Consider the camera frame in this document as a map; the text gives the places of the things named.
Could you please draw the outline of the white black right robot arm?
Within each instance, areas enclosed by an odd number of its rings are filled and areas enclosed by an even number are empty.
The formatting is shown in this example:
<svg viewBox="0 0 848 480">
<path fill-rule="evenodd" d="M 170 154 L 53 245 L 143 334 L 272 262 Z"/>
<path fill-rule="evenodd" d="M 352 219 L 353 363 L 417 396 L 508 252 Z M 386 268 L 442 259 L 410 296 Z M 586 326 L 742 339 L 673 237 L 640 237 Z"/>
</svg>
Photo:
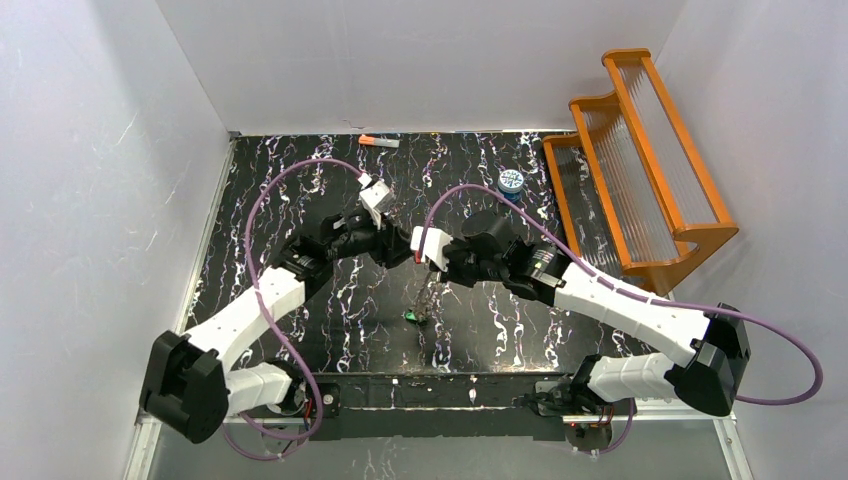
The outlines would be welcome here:
<svg viewBox="0 0 848 480">
<path fill-rule="evenodd" d="M 443 282 L 499 282 L 513 295 L 597 320 L 653 348 L 589 355 L 556 387 L 533 395 L 538 409 L 598 412 L 627 399 L 680 400 L 711 416 L 730 414 L 750 359 L 741 320 L 664 306 L 660 298 L 595 269 L 548 242 L 525 242 L 493 211 L 468 217 L 453 237 L 418 227 L 414 246 Z"/>
</svg>

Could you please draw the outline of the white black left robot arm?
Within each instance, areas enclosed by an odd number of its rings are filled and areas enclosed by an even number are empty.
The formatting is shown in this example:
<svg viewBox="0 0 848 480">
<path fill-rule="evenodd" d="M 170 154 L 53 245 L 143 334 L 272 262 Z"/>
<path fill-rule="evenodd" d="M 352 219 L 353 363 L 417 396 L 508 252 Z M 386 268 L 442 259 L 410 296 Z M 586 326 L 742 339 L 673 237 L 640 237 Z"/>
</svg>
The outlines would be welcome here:
<svg viewBox="0 0 848 480">
<path fill-rule="evenodd" d="M 257 287 L 185 333 L 167 330 L 154 340 L 140 409 L 198 444 L 227 417 L 286 402 L 306 367 L 272 362 L 239 369 L 242 353 L 318 293 L 337 260 L 369 255 L 394 268 L 413 256 L 420 236 L 419 228 L 409 231 L 362 208 L 297 230 L 273 250 Z"/>
</svg>

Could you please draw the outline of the round metal key organizer disc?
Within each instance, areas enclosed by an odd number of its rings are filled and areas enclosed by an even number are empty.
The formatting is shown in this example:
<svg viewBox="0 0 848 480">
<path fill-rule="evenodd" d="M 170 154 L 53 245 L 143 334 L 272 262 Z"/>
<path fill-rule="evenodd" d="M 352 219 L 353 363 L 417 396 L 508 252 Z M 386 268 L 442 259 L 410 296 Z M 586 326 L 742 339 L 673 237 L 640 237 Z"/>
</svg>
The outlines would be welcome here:
<svg viewBox="0 0 848 480">
<path fill-rule="evenodd" d="M 412 311 L 426 314 L 428 320 L 430 319 L 433 311 L 435 310 L 437 298 L 440 295 L 442 285 L 441 274 L 442 271 L 438 269 L 436 269 L 435 271 L 427 272 L 427 275 L 425 276 L 424 285 L 416 295 L 412 307 Z"/>
</svg>

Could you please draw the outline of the green tagged key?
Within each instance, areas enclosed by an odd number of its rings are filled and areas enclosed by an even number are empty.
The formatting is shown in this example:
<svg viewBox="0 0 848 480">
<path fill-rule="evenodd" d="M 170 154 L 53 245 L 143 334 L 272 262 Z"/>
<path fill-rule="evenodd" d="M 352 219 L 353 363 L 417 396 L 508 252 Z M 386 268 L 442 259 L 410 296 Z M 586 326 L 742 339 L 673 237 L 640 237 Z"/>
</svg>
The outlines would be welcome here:
<svg viewBox="0 0 848 480">
<path fill-rule="evenodd" d="M 428 317 L 426 314 L 423 314 L 421 312 L 415 312 L 412 310 L 404 313 L 404 319 L 407 322 L 418 326 L 426 325 L 428 322 Z"/>
</svg>

